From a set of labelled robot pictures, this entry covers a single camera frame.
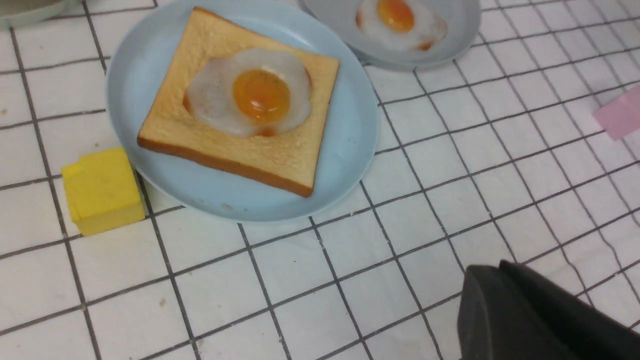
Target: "bread slice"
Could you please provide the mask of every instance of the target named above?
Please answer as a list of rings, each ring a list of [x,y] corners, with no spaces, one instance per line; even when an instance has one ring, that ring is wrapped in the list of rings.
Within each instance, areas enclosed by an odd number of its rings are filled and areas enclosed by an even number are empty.
[[[194,75],[211,58],[253,47],[289,51],[307,68],[311,114],[304,124],[277,136],[238,138],[194,119],[182,104]],[[285,45],[194,8],[138,133],[138,145],[309,197],[338,67],[337,59]]]

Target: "white tile surface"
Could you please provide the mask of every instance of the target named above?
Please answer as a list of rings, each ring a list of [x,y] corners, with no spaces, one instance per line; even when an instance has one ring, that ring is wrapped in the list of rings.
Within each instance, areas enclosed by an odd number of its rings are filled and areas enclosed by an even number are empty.
[[[106,113],[48,120],[40,132],[53,175],[82,155],[120,146]]]
[[[437,359],[433,340],[421,316],[383,331],[368,342],[374,359]]]
[[[347,350],[331,356],[331,360],[367,360],[367,352],[364,350],[362,344],[357,344],[354,347],[350,347]]]
[[[444,236],[423,194],[377,208],[396,254],[415,249]]]
[[[453,62],[433,69],[419,70],[416,73],[427,92],[434,92],[465,84],[465,80],[460,76],[460,71],[458,71],[458,68]]]
[[[474,179],[493,216],[507,213],[531,202],[527,188],[513,164],[483,172],[474,176]],[[507,188],[514,189],[509,196],[505,196],[504,193],[504,189]]]
[[[427,193],[449,234],[489,219],[473,182],[462,179]]]
[[[486,45],[472,47],[456,61],[470,84],[499,78],[502,75],[498,63],[495,62]]]
[[[565,106],[583,134],[593,134],[602,130],[593,117],[593,112],[600,108],[593,96],[570,101]]]
[[[169,2],[160,0],[159,5]],[[285,2],[297,5],[295,0]],[[456,143],[467,165],[482,169],[509,158],[504,154],[501,142],[508,154],[518,159],[544,151],[547,145],[560,146],[581,135],[601,131],[593,112],[601,104],[631,89],[632,85],[622,87],[619,83],[633,84],[640,80],[640,69],[636,66],[640,51],[610,53],[621,51],[622,46],[640,46],[636,23],[626,20],[628,15],[620,4],[624,4],[633,17],[640,15],[640,5],[634,0],[595,2],[599,8],[592,5],[592,0],[532,1],[542,13],[540,16],[526,0],[482,0],[481,6],[487,9],[483,13],[483,35],[474,40],[476,45],[460,56],[457,63],[418,70],[415,74],[367,67],[382,101],[392,101],[385,105],[390,120],[383,116],[383,108],[378,107],[383,122],[376,150],[395,150],[376,156],[364,185],[374,204],[387,203],[375,212],[367,209],[360,215],[352,215],[369,207],[364,192],[356,187],[340,204],[314,215],[313,219],[319,225],[323,245],[339,277],[389,261],[389,245],[392,245],[400,255],[399,261],[420,304],[432,306],[446,300],[426,313],[432,335],[445,360],[460,358],[456,334],[459,298],[456,295],[462,288],[463,272],[456,256],[461,259],[462,266],[497,263],[500,258],[509,258],[502,239],[504,235],[518,261],[536,259],[531,263],[534,269],[572,293],[578,293],[584,287],[558,248],[545,223],[548,221],[560,241],[574,240],[563,249],[586,283],[604,279],[616,269],[611,250],[593,230],[593,223],[573,190],[552,198],[553,194],[566,190],[569,183],[550,152],[515,163],[535,199],[550,197],[540,204],[545,218],[541,217],[535,204],[527,206],[531,199],[514,165],[503,165],[474,177],[494,215],[526,206],[496,220],[498,232],[493,222],[488,221],[487,209],[471,180],[459,180],[467,171],[451,137],[443,135],[445,127],[458,132]],[[149,14],[148,7],[153,5],[152,0],[94,0],[88,3],[97,40],[106,56],[113,55],[125,32]],[[42,179],[46,174],[33,126],[14,126],[30,122],[31,111],[22,77],[17,71],[11,34],[0,33],[0,94],[3,94],[0,96],[0,140],[4,139],[0,141],[4,144],[0,145],[4,150],[0,151],[0,189],[4,189],[0,190],[0,204],[4,205],[0,206],[3,208],[0,227],[5,230],[0,233],[9,234],[0,236],[0,257],[4,256],[0,258],[0,268],[11,268],[4,273],[11,275],[5,275],[8,279],[5,282],[9,281],[8,289],[13,291],[0,295],[0,299],[2,304],[10,304],[9,309],[19,310],[21,320],[13,319],[17,323],[49,315],[60,308],[80,307],[62,244],[24,254],[11,253],[8,257],[2,254],[35,245],[46,246],[48,241],[63,239],[54,197],[60,204],[67,235],[77,235],[77,228],[68,214],[63,181],[57,175],[60,167],[75,161],[81,154],[118,144],[105,113],[65,115],[105,107],[102,65],[100,61],[83,60],[97,56],[84,9],[76,7],[67,14],[78,16],[15,30],[26,68],[52,66],[28,70],[26,77],[36,117],[61,117],[38,123],[47,165],[55,175],[56,194],[53,196],[48,182],[6,187],[16,181]],[[613,22],[604,24],[605,20]],[[566,30],[548,33],[547,24],[553,29]],[[586,24],[594,26],[574,29]],[[600,53],[609,54],[602,57]],[[576,61],[575,65],[568,63],[570,58]],[[60,61],[77,60],[80,62],[73,65],[56,65]],[[538,66],[547,69],[542,73],[536,69]],[[503,77],[503,71],[510,77],[498,80]],[[475,84],[473,94],[466,86],[467,81]],[[427,96],[423,89],[431,94]],[[593,90],[602,92],[589,95]],[[566,101],[564,106],[554,106],[558,100]],[[525,109],[540,110],[532,114],[535,122],[529,114],[514,116]],[[488,125],[482,126],[487,117],[500,119],[492,122],[499,138]],[[474,126],[479,127],[468,129],[468,132],[464,130]],[[406,150],[398,149],[399,141],[413,144]],[[602,167],[613,171],[612,180],[625,201],[632,209],[640,207],[640,167],[627,167],[635,161],[632,154],[640,157],[640,135],[626,138],[631,153],[621,142],[610,140],[606,134],[589,137],[586,141],[570,144],[573,147],[562,146],[554,152],[572,183],[574,180],[588,182],[577,191],[595,221],[607,224],[602,229],[602,236],[616,249],[626,266],[640,258],[637,241],[640,226],[628,215],[627,207],[608,178],[592,180],[602,174]],[[587,144],[593,148],[595,156]],[[444,230],[424,194],[420,193],[416,177],[425,187],[434,187],[428,192],[429,199],[445,228],[453,233],[451,241],[457,254],[449,240],[443,238]],[[153,210],[165,212],[157,217],[157,223],[173,270],[212,262],[197,270],[182,271],[177,277],[186,316],[194,332],[199,335],[211,331],[208,337],[195,343],[202,359],[283,359],[283,343],[293,359],[316,359],[329,354],[334,354],[331,358],[336,360],[368,358],[363,345],[357,341],[340,293],[327,283],[333,276],[308,218],[275,225],[243,224],[249,244],[255,246],[258,270],[272,301],[290,299],[301,291],[327,284],[327,288],[276,307],[284,335],[281,340],[272,316],[265,308],[256,269],[244,251],[238,225],[186,209],[175,210],[179,205],[175,200],[148,183],[145,187]],[[374,215],[379,216],[385,233]],[[487,224],[456,234],[482,222]],[[586,231],[592,233],[583,236]],[[263,243],[274,238],[279,240]],[[156,232],[149,226],[149,220],[96,237],[74,238],[71,246],[88,299],[166,276]],[[41,252],[56,252],[57,255],[34,260],[33,256]],[[215,262],[220,256],[235,252],[238,254]],[[363,335],[371,336],[366,344],[373,358],[438,359],[436,344],[426,330],[423,317],[415,316],[417,306],[408,294],[397,263],[389,261],[373,269],[343,283],[349,308]],[[628,272],[629,277],[640,286],[640,275],[632,270]],[[45,286],[21,287],[23,283],[16,280],[21,277],[29,279],[30,284],[44,282]],[[49,291],[51,283],[56,284],[56,290],[68,290],[68,293],[56,297],[54,291]],[[640,318],[640,305],[626,282],[621,286],[610,283],[590,293],[597,298],[596,306],[601,305],[599,308],[615,318],[624,317],[631,322]],[[170,281],[91,305],[89,312],[105,360],[137,359],[159,351],[166,352],[158,357],[161,360],[196,358],[191,344],[185,344],[188,339],[185,321]],[[402,318],[399,325],[386,331],[373,332],[404,314],[414,316]],[[246,321],[227,326],[243,316],[247,316]],[[0,321],[0,330],[7,326],[13,325]],[[34,337],[39,339],[37,346],[26,348],[25,341]],[[7,353],[5,357],[12,359],[92,359],[92,348],[84,316],[79,311],[0,336],[0,353]]]
[[[71,249],[87,300],[167,275],[150,220],[74,240]]]
[[[516,36],[515,31],[509,25],[509,22],[502,14],[501,10],[489,10],[482,12],[482,20],[480,22],[480,34],[488,42],[513,38]]]
[[[7,359],[95,359],[81,311],[0,337],[0,352]]]
[[[576,191],[598,225],[628,211],[611,181],[606,177],[582,185]]]
[[[574,0],[568,2],[569,9],[578,19],[580,25],[601,24],[604,19],[591,0]]]
[[[489,120],[515,115],[525,110],[505,79],[476,85],[471,89]]]
[[[432,95],[449,130],[459,130],[486,122],[480,105],[467,88],[449,90]]]
[[[584,291],[578,275],[566,262],[560,250],[531,261],[527,266],[572,294]]]
[[[557,102],[549,84],[539,72],[515,76],[511,78],[511,82],[528,110]]]
[[[403,256],[400,263],[422,307],[462,290],[464,274],[448,241]]]
[[[624,82],[640,80],[640,69],[638,69],[630,54],[613,54],[608,55],[606,58],[618,78],[624,79]]]
[[[557,245],[535,206],[496,220],[517,261],[527,261]]]
[[[534,111],[531,117],[549,146],[557,146],[580,137],[578,129],[562,105]]]
[[[593,0],[593,2],[599,7],[607,21],[627,19],[627,14],[619,3],[611,3],[607,0]]]
[[[0,158],[0,186],[46,176],[33,125],[2,130],[0,153],[14,155]]]
[[[494,122],[493,128],[498,132],[498,136],[514,159],[545,148],[545,143],[528,115]]]
[[[358,338],[335,286],[279,306],[275,313],[294,359],[316,359]]]
[[[507,75],[534,70],[536,64],[531,60],[523,43],[519,40],[499,42],[489,45]]]
[[[104,109],[105,80],[100,61],[29,71],[27,81],[38,118]]]
[[[48,183],[0,191],[0,204],[12,205],[0,206],[0,254],[62,239]]]
[[[19,74],[0,75],[0,94],[0,127],[31,121],[27,96]]]
[[[566,256],[578,269],[584,285],[590,287],[618,271],[613,251],[598,233],[591,233],[564,247]]]
[[[547,32],[544,22],[531,7],[507,9],[504,13],[511,19],[521,37]]]
[[[589,43],[587,36],[581,30],[558,33],[557,37],[573,61],[583,60],[598,54],[598,51]]]
[[[607,240],[618,254],[622,266],[629,266],[640,258],[640,227],[632,216],[627,216],[601,230],[602,236]]]
[[[549,152],[520,160],[516,164],[536,200],[569,187],[562,170]]]
[[[460,342],[458,341],[458,309],[460,298],[452,299],[426,313],[429,326],[438,342],[444,359],[460,358]]]
[[[540,203],[551,230],[561,243],[593,228],[586,211],[573,192],[566,192]]]
[[[116,47],[127,32],[142,18],[149,14],[150,10],[135,12],[108,13],[94,15],[93,27],[98,35],[102,55],[113,56]]]
[[[397,102],[385,107],[402,143],[424,139],[446,131],[428,97]]]
[[[188,339],[169,281],[89,307],[100,354],[138,359]]]
[[[604,174],[598,160],[584,140],[573,142],[553,150],[571,184],[581,184]]]
[[[286,359],[269,313],[198,341],[198,350],[202,359],[206,360]]]
[[[635,181],[640,176],[637,165],[611,174],[611,179],[632,209],[640,207],[640,183]]]
[[[524,40],[540,67],[559,65],[569,61],[553,35],[541,35]]]
[[[401,150],[377,155],[362,182],[374,204],[420,190]]]
[[[338,277],[391,257],[388,243],[371,211],[318,230]]]
[[[587,36],[596,45],[596,48],[603,54],[622,51],[625,46],[616,38],[609,26],[593,26],[586,28]]]
[[[86,17],[17,28],[15,37],[26,69],[98,57]]]
[[[586,141],[608,172],[635,161],[623,142],[611,140],[605,133],[592,136]]]
[[[560,100],[575,99],[589,94],[589,89],[587,89],[571,65],[547,69],[545,74],[558,96],[560,96]]]
[[[247,253],[176,277],[194,335],[266,307]]]
[[[500,260],[513,261],[509,248],[494,224],[486,224],[451,238],[466,268],[469,265],[497,266]]]
[[[640,46],[640,29],[636,27],[633,21],[616,22],[611,24],[611,27],[622,39],[625,46],[629,48]]]
[[[576,64],[576,67],[594,92],[618,86],[616,78],[602,58],[582,61]]]
[[[489,125],[453,134],[453,141],[456,142],[460,155],[471,173],[509,160],[500,140]]]
[[[253,255],[272,303],[333,280],[313,231],[258,247]]]
[[[382,102],[405,99],[424,92],[411,72],[366,67],[367,73]]]
[[[243,225],[244,233],[249,241],[249,244],[255,245],[266,240],[291,234],[296,231],[307,229],[311,227],[309,219],[302,218],[292,222],[286,222],[282,224],[245,224]]]
[[[589,291],[589,296],[596,309],[624,326],[640,318],[640,304],[623,276],[615,276]]]
[[[80,304],[64,245],[0,261],[0,329]]]
[[[321,211],[317,215],[314,215],[314,222],[316,224],[320,224],[344,215],[351,215],[356,211],[360,211],[368,207],[369,202],[367,201],[367,197],[362,191],[362,187],[356,186],[353,191],[337,205],[334,205],[333,207]]]
[[[237,224],[180,209],[156,218],[174,272],[244,248]]]
[[[178,350],[174,350],[157,357],[158,360],[195,360],[196,355],[190,345],[183,346]]]
[[[364,334],[418,311],[395,261],[342,281],[342,289]]]
[[[0,47],[3,49],[0,53],[0,71],[18,70],[18,61],[15,59],[15,51],[13,50],[13,42],[9,31],[0,33]]]
[[[406,153],[425,188],[467,174],[448,135],[407,146]]]
[[[382,108],[378,108],[380,115],[380,135],[378,136],[378,146],[376,151],[382,151],[398,147],[398,140],[394,134],[391,124],[384,115]]]

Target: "gray plate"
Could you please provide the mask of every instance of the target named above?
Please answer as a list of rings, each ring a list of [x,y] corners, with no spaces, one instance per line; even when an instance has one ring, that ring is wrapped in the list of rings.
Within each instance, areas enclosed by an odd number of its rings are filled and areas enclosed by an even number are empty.
[[[0,29],[54,17],[80,0],[0,0]]]
[[[480,28],[478,0],[421,0],[447,21],[449,32],[429,51],[392,51],[364,35],[356,26],[362,0],[301,0],[306,10],[334,30],[366,62],[392,69],[432,67],[471,46]]]

